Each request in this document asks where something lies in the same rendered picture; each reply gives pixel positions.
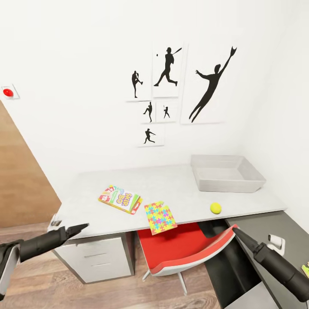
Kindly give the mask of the board game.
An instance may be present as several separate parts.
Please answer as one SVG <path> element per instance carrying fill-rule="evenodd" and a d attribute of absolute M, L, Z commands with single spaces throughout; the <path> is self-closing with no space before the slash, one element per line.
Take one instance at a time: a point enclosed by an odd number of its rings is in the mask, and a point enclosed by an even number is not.
<path fill-rule="evenodd" d="M 98 197 L 98 200 L 123 212 L 134 215 L 143 199 L 140 195 L 109 185 Z"/>

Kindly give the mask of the toy box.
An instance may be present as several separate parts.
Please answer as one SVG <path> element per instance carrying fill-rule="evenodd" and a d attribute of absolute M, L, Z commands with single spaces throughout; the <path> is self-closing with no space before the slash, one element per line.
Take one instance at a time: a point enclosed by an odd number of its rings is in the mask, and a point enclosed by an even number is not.
<path fill-rule="evenodd" d="M 199 191 L 254 193 L 267 182 L 244 156 L 192 154 L 191 162 Z"/>

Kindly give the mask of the tennis ball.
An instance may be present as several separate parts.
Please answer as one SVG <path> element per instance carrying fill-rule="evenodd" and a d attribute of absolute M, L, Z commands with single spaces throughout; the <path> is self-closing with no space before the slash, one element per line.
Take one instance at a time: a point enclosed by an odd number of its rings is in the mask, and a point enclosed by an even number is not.
<path fill-rule="evenodd" d="M 219 203 L 213 202 L 210 206 L 210 209 L 213 213 L 218 214 L 222 211 L 222 207 Z"/>

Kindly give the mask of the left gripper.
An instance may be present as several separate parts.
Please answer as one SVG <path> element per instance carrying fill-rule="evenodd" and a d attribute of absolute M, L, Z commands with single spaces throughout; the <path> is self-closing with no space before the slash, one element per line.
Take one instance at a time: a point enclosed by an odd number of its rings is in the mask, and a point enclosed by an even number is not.
<path fill-rule="evenodd" d="M 44 254 L 45 252 L 52 251 L 57 247 L 60 247 L 65 243 L 66 239 L 69 239 L 79 234 L 82 229 L 88 227 L 89 224 L 79 224 L 75 226 L 69 226 L 67 229 L 65 226 L 59 227 L 58 230 L 45 233 L 40 236 L 36 236 L 37 254 Z"/>

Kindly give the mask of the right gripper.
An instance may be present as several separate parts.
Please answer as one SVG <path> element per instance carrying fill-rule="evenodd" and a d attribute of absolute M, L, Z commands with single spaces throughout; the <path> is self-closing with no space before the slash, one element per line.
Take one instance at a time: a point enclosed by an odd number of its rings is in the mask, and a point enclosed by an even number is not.
<path fill-rule="evenodd" d="M 284 259 L 274 249 L 270 249 L 262 242 L 262 245 L 257 243 L 243 234 L 238 228 L 233 228 L 233 232 L 253 254 L 253 259 L 262 265 L 280 284 L 287 284 L 294 276 L 296 268 Z"/>

